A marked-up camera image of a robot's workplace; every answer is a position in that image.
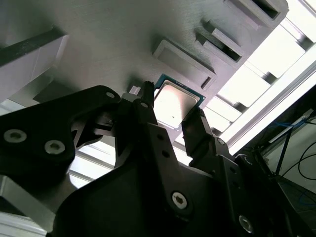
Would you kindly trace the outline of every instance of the bright light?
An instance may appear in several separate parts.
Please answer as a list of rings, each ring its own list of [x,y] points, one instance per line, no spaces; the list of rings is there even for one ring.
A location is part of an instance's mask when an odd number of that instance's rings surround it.
[[[305,53],[294,37],[277,26],[248,61],[260,71],[279,78]]]
[[[166,83],[155,98],[156,119],[168,126],[177,128],[197,102],[197,96],[183,92],[176,85]]]
[[[218,97],[214,97],[208,104],[207,107],[210,108],[212,111],[218,113],[219,115],[223,116],[224,118],[228,119],[231,122],[234,122],[240,115],[241,112],[236,110],[234,107],[230,106],[229,104],[225,103]]]
[[[181,134],[177,137],[176,142],[180,143],[180,144],[183,145],[183,146],[185,145],[184,139],[183,139],[183,133],[181,133]]]
[[[78,189],[82,188],[84,185],[87,185],[89,183],[88,181],[78,178],[74,175],[70,175],[69,177],[70,177],[70,182]]]
[[[223,118],[214,111],[211,111],[208,107],[204,108],[204,113],[210,127],[215,127],[221,132],[225,131],[226,128],[229,127],[230,122],[227,119]]]
[[[308,0],[311,7],[316,7],[315,0]],[[300,29],[311,41],[316,42],[316,17],[298,0],[287,0],[290,11],[287,18]]]
[[[182,164],[189,165],[189,163],[192,161],[192,158],[187,156],[187,153],[184,152],[183,150],[180,150],[176,147],[173,147],[173,150],[177,157],[177,160],[181,162]]]
[[[108,168],[97,165],[79,156],[75,157],[73,163],[70,166],[70,170],[91,177],[93,179],[97,179],[111,171]]]
[[[286,29],[294,38],[295,40],[301,40],[303,33],[287,18],[285,18],[281,23],[281,26]]]
[[[313,72],[309,67],[312,64],[315,67],[315,55],[316,45],[308,50],[221,135],[221,138],[229,145],[231,154],[246,145],[316,84],[315,75],[308,79],[304,77],[305,74]]]
[[[240,102],[249,107],[269,86],[265,80],[243,65],[218,94],[229,101]]]
[[[89,146],[84,146],[79,151],[108,164],[115,165],[115,148],[103,142],[96,142]]]

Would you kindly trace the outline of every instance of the bolt head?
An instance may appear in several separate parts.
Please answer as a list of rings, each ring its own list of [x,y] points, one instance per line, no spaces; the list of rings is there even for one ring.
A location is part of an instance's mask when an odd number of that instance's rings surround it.
[[[140,103],[143,107],[148,108],[148,105],[144,102]]]
[[[250,221],[244,217],[244,216],[239,216],[239,223],[240,225],[243,227],[243,229],[245,231],[247,231],[249,234],[252,234],[253,233],[253,227],[252,227],[252,224],[250,223]]]
[[[114,98],[115,95],[113,95],[113,93],[107,92],[107,96],[109,96],[110,98]]]
[[[51,140],[45,144],[45,151],[51,155],[59,155],[63,153],[65,149],[65,145],[58,140]]]
[[[26,140],[27,135],[22,130],[10,129],[4,133],[3,138],[9,143],[20,143]]]
[[[181,210],[185,209],[188,205],[186,198],[179,192],[172,194],[172,201]]]
[[[217,138],[217,141],[219,142],[219,144],[221,144],[221,145],[225,145],[225,142],[224,142],[222,139]]]

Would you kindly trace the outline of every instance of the gray metal panel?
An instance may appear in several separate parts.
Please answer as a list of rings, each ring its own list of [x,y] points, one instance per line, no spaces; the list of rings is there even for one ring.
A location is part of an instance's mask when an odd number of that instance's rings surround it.
[[[54,100],[59,97],[63,97],[74,93],[75,91],[61,84],[57,80],[51,80],[49,84],[46,85],[37,95],[34,95],[33,100],[43,103],[46,101]]]
[[[286,16],[284,2],[272,0],[226,0],[230,7],[237,7],[246,21],[255,29],[259,26],[275,28]]]
[[[0,212],[0,236],[44,237],[46,231],[28,217]]]
[[[48,232],[53,230],[55,213],[7,176],[0,176],[0,196],[19,211],[36,221]]]
[[[0,102],[53,66],[63,35],[51,30],[0,51]]]

